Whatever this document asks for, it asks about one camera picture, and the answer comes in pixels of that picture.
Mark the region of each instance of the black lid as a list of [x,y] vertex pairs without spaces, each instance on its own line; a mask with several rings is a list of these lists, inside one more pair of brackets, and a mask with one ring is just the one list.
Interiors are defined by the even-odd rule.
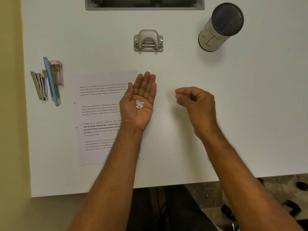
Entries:
[[212,25],[221,35],[234,36],[242,29],[243,24],[243,12],[233,3],[222,3],[212,13]]

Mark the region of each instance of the paragraph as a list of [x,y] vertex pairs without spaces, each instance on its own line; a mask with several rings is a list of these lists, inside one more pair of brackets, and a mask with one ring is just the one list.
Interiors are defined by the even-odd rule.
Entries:
[[108,149],[113,146],[115,139],[85,141],[86,151]]
[[107,85],[80,86],[80,96],[120,93],[120,91],[126,90],[126,85],[126,83],[118,83]]
[[98,104],[98,105],[81,106],[81,114],[83,116],[108,114],[108,113],[110,114],[119,112],[120,112],[119,104]]
[[101,132],[118,131],[121,120],[83,123],[83,134],[87,136],[98,136]]

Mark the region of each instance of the forearm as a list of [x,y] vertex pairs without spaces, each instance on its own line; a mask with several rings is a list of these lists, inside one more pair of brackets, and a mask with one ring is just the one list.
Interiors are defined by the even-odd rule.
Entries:
[[122,125],[106,163],[69,230],[125,230],[143,131]]
[[241,230],[302,230],[253,176],[220,130],[202,142]]

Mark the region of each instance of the desk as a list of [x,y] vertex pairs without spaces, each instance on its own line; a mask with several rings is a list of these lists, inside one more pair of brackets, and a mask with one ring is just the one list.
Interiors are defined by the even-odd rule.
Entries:
[[[208,53],[198,34],[220,3],[244,27]],[[219,124],[257,177],[308,172],[308,0],[205,0],[204,11],[86,11],[84,0],[21,0],[32,196],[87,192],[102,165],[78,165],[69,76],[137,69],[157,76],[146,159],[134,187],[218,180],[174,90],[215,95]],[[161,53],[137,53],[133,36],[154,29]],[[30,70],[43,56],[64,65],[62,105],[39,101]]]

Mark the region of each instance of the dark pants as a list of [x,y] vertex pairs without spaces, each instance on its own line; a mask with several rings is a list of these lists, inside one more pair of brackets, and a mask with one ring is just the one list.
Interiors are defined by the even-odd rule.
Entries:
[[[164,186],[170,230],[217,231],[184,185]],[[126,231],[156,231],[148,188],[133,191]]]

